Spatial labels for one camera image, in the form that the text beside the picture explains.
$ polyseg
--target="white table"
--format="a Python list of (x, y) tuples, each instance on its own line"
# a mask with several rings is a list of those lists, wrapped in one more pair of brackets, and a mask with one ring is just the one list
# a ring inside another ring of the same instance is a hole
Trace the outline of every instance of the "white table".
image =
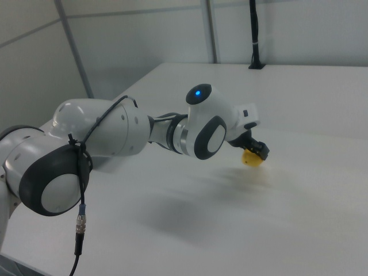
[[(148, 144), (93, 171), (76, 275), (368, 275), (368, 69), (162, 64), (125, 93), (153, 116), (186, 113), (199, 83), (257, 104), (269, 158), (249, 168), (228, 144), (207, 161)], [(68, 275), (77, 212), (21, 205), (2, 252)]]

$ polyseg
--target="white corner wall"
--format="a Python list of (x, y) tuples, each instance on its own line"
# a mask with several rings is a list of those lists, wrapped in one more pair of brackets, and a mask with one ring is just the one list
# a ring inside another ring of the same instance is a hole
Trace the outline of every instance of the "white corner wall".
[[(368, 66), (367, 0), (257, 0), (261, 61)], [(214, 0), (221, 63), (249, 63), (249, 1)]]
[(41, 126), (57, 106), (85, 98), (53, 1), (0, 2), (0, 132)]
[[(212, 63), (206, 0), (63, 0), (96, 98), (163, 62)], [(367, 0), (256, 0), (261, 61), (368, 66)], [(248, 0), (211, 0), (220, 63), (249, 64)]]

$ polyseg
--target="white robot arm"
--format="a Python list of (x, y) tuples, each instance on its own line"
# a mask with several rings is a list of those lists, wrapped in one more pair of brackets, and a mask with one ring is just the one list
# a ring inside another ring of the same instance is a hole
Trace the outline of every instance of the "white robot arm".
[[(72, 99), (57, 108), (49, 130), (14, 126), (2, 132), (0, 248), (7, 221), (20, 202), (44, 216), (62, 214), (79, 202), (80, 180), (85, 189), (93, 168), (91, 156), (134, 155), (147, 142), (155, 142), (204, 160), (225, 140), (267, 158), (266, 145), (251, 137), (250, 129), (259, 124), (253, 104), (233, 106), (207, 84), (191, 89), (186, 102), (188, 115), (153, 118), (123, 102), (112, 106), (100, 99)], [(85, 141), (85, 146), (76, 141)]]

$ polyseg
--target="yellow ball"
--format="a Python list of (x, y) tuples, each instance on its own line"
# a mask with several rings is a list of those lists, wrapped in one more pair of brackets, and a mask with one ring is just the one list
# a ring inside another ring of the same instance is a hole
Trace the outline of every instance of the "yellow ball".
[(254, 154), (253, 152), (250, 152), (247, 149), (243, 152), (241, 161), (243, 162), (243, 164), (251, 167), (258, 167), (263, 162), (261, 157), (259, 157), (257, 154)]

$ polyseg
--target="metal connector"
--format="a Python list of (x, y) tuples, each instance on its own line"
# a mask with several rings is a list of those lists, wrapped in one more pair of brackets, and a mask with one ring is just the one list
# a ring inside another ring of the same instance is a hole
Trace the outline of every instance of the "metal connector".
[(76, 218), (76, 227), (75, 232), (77, 234), (84, 234), (86, 232), (86, 215), (85, 214), (79, 214)]

